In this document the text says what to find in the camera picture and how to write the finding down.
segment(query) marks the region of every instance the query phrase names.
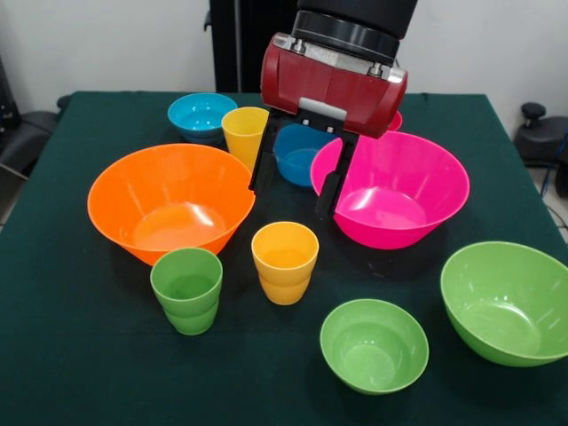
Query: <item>plastic cup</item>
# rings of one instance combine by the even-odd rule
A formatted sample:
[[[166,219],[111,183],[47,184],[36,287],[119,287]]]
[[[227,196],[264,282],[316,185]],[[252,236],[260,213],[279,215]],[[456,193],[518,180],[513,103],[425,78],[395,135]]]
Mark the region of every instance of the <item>plastic cup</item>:
[[[320,250],[316,234],[304,225],[276,222],[260,229],[251,247],[266,297],[282,305],[300,300]]]
[[[245,163],[250,171],[255,168],[256,155],[268,121],[268,111],[255,106],[237,108],[222,121],[229,152]]]
[[[200,335],[213,325],[222,279],[221,261],[203,248],[172,251],[150,273],[158,302],[182,335]]]

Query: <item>cable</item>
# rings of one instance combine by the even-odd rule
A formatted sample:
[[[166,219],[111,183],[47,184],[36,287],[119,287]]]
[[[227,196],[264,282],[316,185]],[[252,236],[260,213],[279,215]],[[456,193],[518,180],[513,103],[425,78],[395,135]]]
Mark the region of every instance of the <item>cable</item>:
[[[560,220],[560,222],[562,223],[558,227],[568,229],[568,224],[566,224],[566,221],[562,218],[562,216],[560,216],[560,213],[558,213],[556,210],[552,209],[548,204],[545,204],[545,205],[556,217],[558,217],[558,220]]]
[[[548,182],[550,180],[550,172],[552,171],[552,169],[555,168],[556,162],[558,161],[558,158],[560,158],[560,154],[566,148],[566,143],[568,143],[568,129],[566,130],[566,132],[564,134],[564,139],[562,140],[562,144],[560,144],[560,146],[558,147],[558,151],[556,151],[554,158],[552,159],[552,161],[548,165],[547,174],[544,176],[544,181],[542,181],[542,186],[540,187],[540,196],[541,197],[544,197],[547,194]]]
[[[1,162],[0,162],[0,169],[4,169],[8,173],[12,173],[15,177],[20,178],[21,180],[25,180],[26,182],[28,182],[28,180],[29,180],[29,178],[27,176],[22,175],[17,170],[14,170],[13,168],[8,167],[5,164],[2,164]]]

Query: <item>orange cup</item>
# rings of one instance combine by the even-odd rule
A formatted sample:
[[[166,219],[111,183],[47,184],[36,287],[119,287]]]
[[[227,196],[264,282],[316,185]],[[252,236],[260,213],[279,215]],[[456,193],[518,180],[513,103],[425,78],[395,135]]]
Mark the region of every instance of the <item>orange cup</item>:
[[[275,222],[256,233],[251,248],[266,297],[283,305],[299,301],[320,251],[316,234],[295,222]]]

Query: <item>cup rim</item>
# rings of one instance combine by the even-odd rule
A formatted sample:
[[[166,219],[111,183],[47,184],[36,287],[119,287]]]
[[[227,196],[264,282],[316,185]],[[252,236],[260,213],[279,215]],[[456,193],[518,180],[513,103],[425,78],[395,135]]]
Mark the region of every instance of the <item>cup rim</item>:
[[[225,114],[225,116],[223,117],[223,120],[221,120],[221,127],[223,128],[223,131],[226,131],[227,133],[230,133],[233,136],[239,136],[239,137],[253,137],[253,136],[259,136],[262,135],[264,133],[264,129],[266,128],[266,124],[264,125],[264,127],[262,128],[262,130],[257,131],[255,133],[237,133],[236,131],[232,131],[232,130],[228,130],[225,126],[225,119],[231,115],[231,114],[236,114],[237,112],[241,112],[241,111],[245,111],[245,110],[260,110],[260,111],[264,111],[266,112],[266,119],[268,119],[268,115],[270,114],[270,112],[264,108],[261,108],[259,106],[241,106],[240,108],[235,108],[232,111],[229,111],[227,114]]]
[[[168,297],[166,295],[164,295],[160,290],[158,290],[156,288],[156,286],[154,285],[154,272],[156,270],[156,267],[169,255],[180,252],[180,251],[185,251],[185,252],[195,252],[195,251],[200,251],[203,252],[204,254],[208,255],[209,257],[214,257],[217,260],[217,263],[219,265],[219,276],[217,278],[217,281],[215,282],[215,284],[209,289],[207,290],[205,293],[203,293],[202,295],[196,296],[196,297],[191,297],[189,299],[174,299],[173,297]],[[172,250],[168,253],[166,253],[165,255],[163,255],[162,257],[160,257],[158,259],[158,261],[154,264],[154,266],[152,266],[152,271],[150,271],[150,284],[152,285],[152,290],[155,291],[157,294],[160,295],[160,297],[163,297],[164,299],[170,301],[170,302],[174,302],[174,303],[184,303],[184,302],[193,302],[199,299],[202,299],[203,297],[209,295],[210,293],[212,293],[213,291],[215,291],[215,289],[217,289],[220,285],[221,282],[223,280],[223,264],[221,263],[221,260],[217,257],[217,255],[215,253],[210,252],[209,250],[206,250],[205,248],[199,248],[199,247],[187,247],[187,248],[178,248],[177,250]]]
[[[525,251],[532,252],[535,255],[542,256],[542,257],[546,258],[547,260],[552,261],[552,263],[558,264],[559,266],[561,266],[561,268],[563,268],[565,271],[568,272],[568,267],[565,264],[563,264],[562,262],[560,262],[558,259],[556,259],[556,258],[552,257],[551,255],[549,255],[549,254],[547,254],[543,251],[540,251],[536,248],[525,246],[524,244],[518,244],[516,242],[509,242],[509,241],[480,241],[480,242],[476,242],[476,243],[473,243],[473,244],[469,244],[469,245],[462,247],[459,250],[457,250],[455,253],[453,253],[446,260],[446,263],[444,264],[444,267],[442,268],[442,272],[440,274],[440,292],[442,293],[442,299],[444,301],[444,306],[449,311],[449,313],[452,315],[452,317],[455,318],[455,320],[458,322],[458,324],[460,324],[460,326],[463,327],[468,332],[468,334],[475,337],[479,342],[489,346],[490,348],[492,348],[496,351],[499,351],[501,353],[509,355],[511,357],[514,357],[514,358],[517,358],[517,359],[523,359],[523,360],[539,360],[539,361],[545,361],[545,360],[553,361],[555,359],[561,359],[561,358],[564,358],[564,357],[568,357],[568,350],[558,352],[555,355],[530,355],[529,356],[529,355],[526,355],[526,354],[515,353],[515,352],[507,350],[507,349],[502,349],[499,346],[495,346],[493,343],[487,342],[478,333],[474,333],[468,327],[465,327],[465,325],[462,323],[460,318],[455,314],[454,309],[452,309],[452,305],[450,303],[448,303],[448,299],[446,297],[446,292],[445,292],[446,285],[444,284],[446,282],[445,275],[446,275],[446,270],[448,268],[448,265],[458,255],[460,255],[464,251],[467,251],[467,250],[472,249],[474,247],[480,247],[480,246],[506,246],[506,247],[516,247],[518,249],[523,249]]]
[[[391,388],[385,388],[385,389],[380,389],[380,390],[376,390],[376,389],[369,389],[366,388],[365,386],[360,386],[358,384],[354,384],[351,381],[348,381],[347,379],[344,379],[344,375],[340,374],[340,372],[333,367],[333,364],[330,362],[326,351],[324,351],[323,349],[323,329],[327,324],[327,321],[329,320],[329,318],[331,318],[331,316],[336,312],[339,311],[340,309],[342,309],[343,307],[345,307],[346,305],[349,304],[357,304],[357,303],[361,303],[361,302],[372,302],[375,304],[382,304],[382,305],[389,305],[392,308],[395,308],[396,310],[402,312],[403,314],[405,314],[405,316],[408,317],[408,319],[410,320],[410,322],[414,323],[418,329],[420,330],[420,335],[423,338],[423,342],[424,342],[424,348],[426,350],[426,355],[424,357],[424,362],[422,367],[420,368],[420,371],[418,372],[418,374],[413,377],[411,380],[408,380],[407,383],[401,384],[397,387],[391,387]],[[365,392],[369,392],[369,393],[373,393],[373,394],[385,394],[385,393],[394,393],[394,392],[398,392],[398,391],[402,391],[403,389],[409,387],[410,385],[414,384],[415,382],[418,381],[418,379],[420,379],[420,377],[424,374],[424,371],[426,370],[426,367],[428,366],[428,362],[430,361],[430,344],[428,342],[428,336],[426,335],[426,332],[424,331],[424,328],[422,327],[422,325],[420,324],[420,322],[418,322],[418,319],[416,319],[410,312],[408,312],[407,310],[401,308],[400,306],[398,306],[397,304],[393,304],[391,302],[387,302],[386,300],[382,300],[382,299],[373,299],[373,298],[363,298],[363,299],[353,299],[353,300],[349,300],[343,304],[340,304],[339,306],[336,306],[327,316],[326,318],[323,320],[323,323],[321,324],[321,327],[319,328],[319,349],[321,350],[321,353],[323,355],[324,360],[326,361],[326,364],[329,366],[329,368],[331,369],[331,371],[333,371],[335,373],[335,375],[339,378],[341,378],[343,381],[345,381],[346,383],[348,383],[350,386],[353,386],[361,391],[365,391]]]
[[[257,252],[256,252],[256,250],[255,250],[255,240],[256,240],[256,237],[257,237],[262,231],[264,231],[265,229],[270,228],[270,227],[272,227],[272,226],[275,226],[275,225],[294,225],[294,226],[298,226],[298,227],[300,227],[300,228],[303,228],[304,230],[307,230],[308,233],[309,233],[309,234],[313,237],[313,239],[316,241],[316,249],[314,250],[315,253],[313,254],[313,256],[310,257],[310,259],[308,259],[308,260],[307,260],[306,262],[304,262],[303,264],[300,264],[300,265],[298,265],[298,266],[294,266],[294,267],[291,267],[291,268],[279,268],[279,267],[277,267],[277,266],[272,266],[271,264],[267,264],[267,263],[262,259],[262,257],[260,257],[260,256],[257,254]],[[271,269],[273,269],[273,270],[276,270],[276,271],[294,271],[294,270],[296,270],[296,269],[304,268],[306,265],[310,264],[311,262],[313,262],[313,261],[318,257],[318,254],[319,254],[319,252],[320,252],[320,240],[318,240],[318,236],[315,234],[315,232],[312,231],[312,230],[311,230],[309,227],[307,227],[306,225],[302,225],[302,224],[299,224],[299,223],[297,223],[297,222],[292,222],[292,221],[286,221],[286,220],[285,220],[285,221],[280,221],[280,222],[271,222],[270,224],[265,225],[265,226],[263,226],[262,228],[260,228],[258,231],[256,231],[255,236],[252,237],[252,241],[250,242],[250,249],[252,250],[252,255],[253,255],[253,257],[254,257],[258,262],[260,262],[262,265],[264,265],[264,266],[266,266],[266,267],[268,267],[268,268],[271,268]]]

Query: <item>table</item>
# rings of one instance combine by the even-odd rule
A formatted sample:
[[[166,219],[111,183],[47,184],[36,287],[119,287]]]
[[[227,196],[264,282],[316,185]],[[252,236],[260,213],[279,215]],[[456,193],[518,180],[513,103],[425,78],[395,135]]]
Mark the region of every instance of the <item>table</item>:
[[[1,424],[568,424],[568,363],[513,369],[475,355],[444,311],[439,274],[457,249],[515,241],[568,262],[568,251],[485,96],[408,95],[403,130],[453,152],[471,196],[411,248],[364,248],[314,215],[312,191],[276,177],[220,254],[213,328],[177,334],[154,299],[150,268],[99,235],[86,211],[95,177],[143,147],[179,141],[166,110],[179,93],[76,93],[0,233]],[[258,95],[234,95],[241,106]],[[293,220],[319,236],[302,301],[269,303],[249,243]],[[422,324],[430,363],[410,388],[359,395],[320,354],[338,304],[398,304]]]

